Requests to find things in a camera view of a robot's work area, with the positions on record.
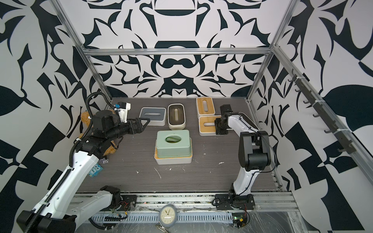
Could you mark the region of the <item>green tissue box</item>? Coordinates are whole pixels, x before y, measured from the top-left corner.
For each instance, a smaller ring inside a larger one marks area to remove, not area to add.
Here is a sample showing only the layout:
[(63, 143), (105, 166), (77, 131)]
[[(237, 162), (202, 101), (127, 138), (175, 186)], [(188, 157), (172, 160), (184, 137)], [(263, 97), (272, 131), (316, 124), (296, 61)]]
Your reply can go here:
[(158, 131), (155, 148), (159, 158), (190, 157), (192, 145), (189, 130)]

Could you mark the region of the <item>white box bamboo lid front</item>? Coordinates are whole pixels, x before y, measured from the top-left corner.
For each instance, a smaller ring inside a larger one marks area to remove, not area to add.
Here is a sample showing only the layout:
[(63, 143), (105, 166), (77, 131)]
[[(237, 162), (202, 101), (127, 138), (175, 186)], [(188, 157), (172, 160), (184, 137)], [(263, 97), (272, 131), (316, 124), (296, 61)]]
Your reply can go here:
[(156, 141), (154, 158), (159, 165), (190, 164), (193, 157), (191, 138), (171, 142), (166, 139)]

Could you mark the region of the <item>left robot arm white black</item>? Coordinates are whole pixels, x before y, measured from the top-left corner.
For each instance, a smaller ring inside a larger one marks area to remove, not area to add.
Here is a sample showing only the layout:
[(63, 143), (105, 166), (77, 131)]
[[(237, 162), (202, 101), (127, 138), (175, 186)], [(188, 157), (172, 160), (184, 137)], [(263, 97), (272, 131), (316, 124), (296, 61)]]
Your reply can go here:
[(142, 133), (149, 118), (127, 119), (127, 110), (89, 112), (89, 126), (73, 145), (69, 164), (47, 195), (31, 211), (22, 211), (17, 224), (25, 233), (73, 233), (103, 209), (115, 212), (123, 200), (120, 189), (104, 186), (93, 197), (69, 209), (85, 177), (97, 165), (115, 139)]

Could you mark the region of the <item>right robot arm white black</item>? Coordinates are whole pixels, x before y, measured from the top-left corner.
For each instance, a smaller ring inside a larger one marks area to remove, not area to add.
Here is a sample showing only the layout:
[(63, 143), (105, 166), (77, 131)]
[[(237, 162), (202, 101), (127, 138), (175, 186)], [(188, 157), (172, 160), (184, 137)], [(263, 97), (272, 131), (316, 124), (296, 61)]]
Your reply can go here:
[(229, 130), (239, 137), (238, 158), (240, 171), (233, 182), (233, 197), (251, 194), (257, 176), (272, 162), (268, 134), (260, 131), (255, 123), (243, 112), (234, 112), (231, 105), (220, 106), (221, 117), (214, 120), (215, 133), (227, 135)]

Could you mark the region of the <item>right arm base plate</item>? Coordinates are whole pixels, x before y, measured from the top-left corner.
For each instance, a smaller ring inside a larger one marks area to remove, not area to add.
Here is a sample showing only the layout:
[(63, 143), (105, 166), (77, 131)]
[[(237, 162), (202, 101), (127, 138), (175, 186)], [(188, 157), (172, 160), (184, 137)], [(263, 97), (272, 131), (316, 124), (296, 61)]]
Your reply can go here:
[(254, 210), (255, 201), (253, 195), (232, 196), (229, 194), (216, 194), (211, 204), (217, 210)]

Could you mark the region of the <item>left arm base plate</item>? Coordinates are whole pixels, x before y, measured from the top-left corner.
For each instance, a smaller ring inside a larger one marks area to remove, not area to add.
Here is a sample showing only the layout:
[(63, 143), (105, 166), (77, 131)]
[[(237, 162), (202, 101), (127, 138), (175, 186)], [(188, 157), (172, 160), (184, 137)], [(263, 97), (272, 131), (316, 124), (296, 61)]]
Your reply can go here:
[(106, 193), (97, 193), (92, 196), (93, 210), (97, 211), (128, 211), (136, 204), (136, 195), (119, 195)]

